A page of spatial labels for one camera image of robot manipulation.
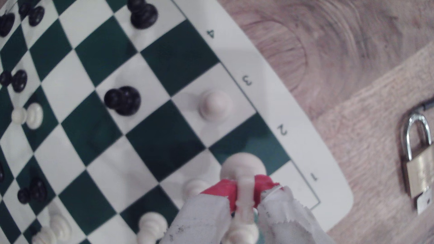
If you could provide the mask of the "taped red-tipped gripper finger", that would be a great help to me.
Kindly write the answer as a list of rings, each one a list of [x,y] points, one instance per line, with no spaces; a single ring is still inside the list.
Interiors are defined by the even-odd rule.
[[[160,244],[219,244],[236,210],[237,182],[223,179],[189,197]]]
[[[290,187],[267,175],[256,175],[254,201],[258,225],[266,244],[334,244],[309,208]]]

